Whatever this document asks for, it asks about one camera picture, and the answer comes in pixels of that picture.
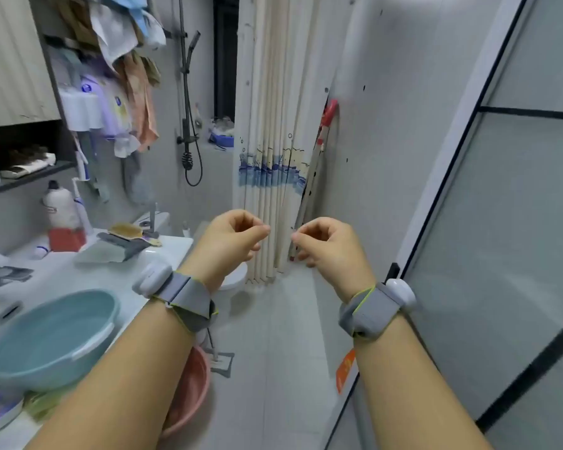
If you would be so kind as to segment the person's right hand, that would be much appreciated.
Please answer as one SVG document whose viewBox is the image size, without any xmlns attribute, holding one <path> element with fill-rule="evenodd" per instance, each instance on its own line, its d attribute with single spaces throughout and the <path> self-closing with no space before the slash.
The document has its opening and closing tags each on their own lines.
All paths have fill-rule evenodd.
<svg viewBox="0 0 563 450">
<path fill-rule="evenodd" d="M 319 217 L 294 232 L 292 241 L 293 235 L 310 235 L 328 242 L 330 248 L 326 252 L 304 252 L 298 247 L 297 259 L 316 268 L 342 302 L 348 303 L 354 296 L 376 285 L 376 276 L 366 253 L 349 224 Z"/>
</svg>

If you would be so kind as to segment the white bottle with black cap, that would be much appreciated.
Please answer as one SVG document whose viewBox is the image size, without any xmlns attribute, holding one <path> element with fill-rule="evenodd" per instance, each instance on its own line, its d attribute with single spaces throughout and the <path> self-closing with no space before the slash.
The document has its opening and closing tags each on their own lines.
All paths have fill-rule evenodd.
<svg viewBox="0 0 563 450">
<path fill-rule="evenodd" d="M 61 187 L 57 180 L 48 182 L 41 203 L 47 212 L 50 228 L 78 230 L 83 227 L 73 194 Z"/>
</svg>

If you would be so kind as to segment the grey soap dish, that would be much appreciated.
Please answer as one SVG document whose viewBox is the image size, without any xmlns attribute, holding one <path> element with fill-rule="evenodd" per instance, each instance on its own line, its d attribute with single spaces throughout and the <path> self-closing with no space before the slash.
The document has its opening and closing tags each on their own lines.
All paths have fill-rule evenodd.
<svg viewBox="0 0 563 450">
<path fill-rule="evenodd" d="M 140 237 L 126 240 L 111 233 L 97 234 L 97 240 L 81 250 L 74 258 L 77 264 L 124 263 L 150 247 L 150 243 Z"/>
</svg>

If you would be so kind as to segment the person's left hand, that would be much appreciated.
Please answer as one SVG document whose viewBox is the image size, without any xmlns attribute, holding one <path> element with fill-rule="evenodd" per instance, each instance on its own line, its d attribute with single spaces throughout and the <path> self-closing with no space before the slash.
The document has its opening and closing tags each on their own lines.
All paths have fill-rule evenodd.
<svg viewBox="0 0 563 450">
<path fill-rule="evenodd" d="M 249 228 L 268 228 L 269 234 L 271 232 L 269 225 L 243 209 L 234 209 L 217 216 L 177 272 L 199 281 L 210 293 L 216 292 L 227 275 L 260 250 L 261 243 L 255 246 L 240 246 L 237 243 L 235 233 Z"/>
</svg>

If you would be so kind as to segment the grey sink faucet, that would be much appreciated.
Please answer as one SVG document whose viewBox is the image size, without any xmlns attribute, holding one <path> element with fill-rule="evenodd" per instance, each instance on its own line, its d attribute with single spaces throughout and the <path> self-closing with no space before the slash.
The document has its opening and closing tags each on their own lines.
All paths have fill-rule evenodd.
<svg viewBox="0 0 563 450">
<path fill-rule="evenodd" d="M 156 230 L 156 215 L 157 215 L 157 202 L 153 202 L 149 205 L 148 211 L 148 219 L 142 221 L 140 223 L 140 227 L 142 228 L 142 233 L 144 238 L 148 239 L 158 239 L 160 234 Z"/>
</svg>

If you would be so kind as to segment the dark window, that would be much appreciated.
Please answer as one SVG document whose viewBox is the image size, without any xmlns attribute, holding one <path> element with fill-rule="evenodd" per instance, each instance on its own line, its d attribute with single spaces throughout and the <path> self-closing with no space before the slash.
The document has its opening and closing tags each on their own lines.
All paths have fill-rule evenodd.
<svg viewBox="0 0 563 450">
<path fill-rule="evenodd" d="M 235 121 L 240 0 L 213 0 L 214 115 Z"/>
</svg>

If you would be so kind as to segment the ribbed wall cabinet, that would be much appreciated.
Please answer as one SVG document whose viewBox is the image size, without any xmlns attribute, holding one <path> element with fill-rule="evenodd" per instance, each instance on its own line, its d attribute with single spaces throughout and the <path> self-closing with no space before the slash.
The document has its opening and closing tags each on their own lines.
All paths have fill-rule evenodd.
<svg viewBox="0 0 563 450">
<path fill-rule="evenodd" d="M 0 0 L 0 127 L 60 119 L 29 0 Z"/>
</svg>

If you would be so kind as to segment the white wrist tracker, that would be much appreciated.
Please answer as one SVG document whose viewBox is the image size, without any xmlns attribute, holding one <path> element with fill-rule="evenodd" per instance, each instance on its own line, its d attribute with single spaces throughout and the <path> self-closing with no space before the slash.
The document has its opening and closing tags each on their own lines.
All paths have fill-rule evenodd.
<svg viewBox="0 0 563 450">
<path fill-rule="evenodd" d="M 403 279 L 388 279 L 385 282 L 385 287 L 391 293 L 394 301 L 400 304 L 401 310 L 410 313 L 416 306 L 416 296 L 412 288 Z"/>
<path fill-rule="evenodd" d="M 150 298 L 165 285 L 173 273 L 170 264 L 164 261 L 152 261 L 140 272 L 132 285 L 135 294 Z"/>
</svg>

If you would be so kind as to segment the orange sticker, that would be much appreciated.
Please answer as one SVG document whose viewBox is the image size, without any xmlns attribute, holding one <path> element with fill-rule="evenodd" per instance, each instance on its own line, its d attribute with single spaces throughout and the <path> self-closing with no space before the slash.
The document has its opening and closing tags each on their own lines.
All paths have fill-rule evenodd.
<svg viewBox="0 0 563 450">
<path fill-rule="evenodd" d="M 353 364 L 355 362 L 355 350 L 350 349 L 343 357 L 342 361 L 339 363 L 336 373 L 335 373 L 335 384 L 337 393 L 340 394 L 343 391 L 346 380 L 349 377 Z"/>
</svg>

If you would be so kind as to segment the orange hanging towel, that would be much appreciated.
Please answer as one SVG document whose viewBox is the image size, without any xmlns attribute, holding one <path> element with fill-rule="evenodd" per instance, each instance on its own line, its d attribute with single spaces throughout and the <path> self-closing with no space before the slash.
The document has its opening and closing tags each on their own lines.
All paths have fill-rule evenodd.
<svg viewBox="0 0 563 450">
<path fill-rule="evenodd" d="M 115 70 L 130 105 L 133 135 L 139 152 L 146 151 L 159 139 L 152 90 L 142 57 L 134 50 L 115 63 Z"/>
</svg>

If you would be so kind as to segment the grey hanging cloth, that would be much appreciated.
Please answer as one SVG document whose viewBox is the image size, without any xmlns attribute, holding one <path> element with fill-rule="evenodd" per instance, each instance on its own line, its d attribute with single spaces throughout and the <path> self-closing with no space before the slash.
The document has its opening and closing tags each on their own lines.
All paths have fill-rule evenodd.
<svg viewBox="0 0 563 450">
<path fill-rule="evenodd" d="M 150 183 L 142 171 L 140 153 L 133 152 L 120 160 L 122 185 L 128 200 L 140 206 L 155 202 Z"/>
</svg>

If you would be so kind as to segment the person's right forearm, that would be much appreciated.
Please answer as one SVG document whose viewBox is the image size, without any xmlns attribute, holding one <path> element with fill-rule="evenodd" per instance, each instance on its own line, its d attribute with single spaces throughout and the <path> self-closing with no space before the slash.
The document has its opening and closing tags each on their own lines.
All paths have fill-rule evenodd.
<svg viewBox="0 0 563 450">
<path fill-rule="evenodd" d="M 493 450 L 403 314 L 354 350 L 379 450 Z"/>
</svg>

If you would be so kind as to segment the wooden hairbrush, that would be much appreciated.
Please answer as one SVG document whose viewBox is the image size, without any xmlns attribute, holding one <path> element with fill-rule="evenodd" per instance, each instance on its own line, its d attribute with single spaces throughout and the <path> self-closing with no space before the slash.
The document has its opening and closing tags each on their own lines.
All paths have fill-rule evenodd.
<svg viewBox="0 0 563 450">
<path fill-rule="evenodd" d="M 158 234 L 151 231 L 146 232 L 142 227 L 131 223 L 116 223 L 107 229 L 107 233 L 126 241 L 143 240 L 155 248 L 163 246 L 163 243 L 158 239 Z"/>
</svg>

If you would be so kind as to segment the white slippers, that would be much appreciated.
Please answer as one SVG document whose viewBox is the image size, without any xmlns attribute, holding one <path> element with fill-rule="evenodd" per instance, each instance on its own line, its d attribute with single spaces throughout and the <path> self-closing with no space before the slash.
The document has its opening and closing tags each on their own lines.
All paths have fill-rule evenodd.
<svg viewBox="0 0 563 450">
<path fill-rule="evenodd" d="M 48 147 L 39 144 L 9 149 L 6 159 L 0 166 L 2 179 L 18 180 L 24 176 L 55 166 L 56 154 Z"/>
</svg>

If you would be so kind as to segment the frosted glass sliding door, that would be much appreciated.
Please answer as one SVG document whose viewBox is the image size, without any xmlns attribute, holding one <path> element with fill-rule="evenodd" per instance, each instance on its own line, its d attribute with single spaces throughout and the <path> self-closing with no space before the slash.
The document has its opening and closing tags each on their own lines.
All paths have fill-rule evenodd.
<svg viewBox="0 0 563 450">
<path fill-rule="evenodd" d="M 563 450 L 563 0 L 356 0 L 321 213 L 496 450 Z"/>
</svg>

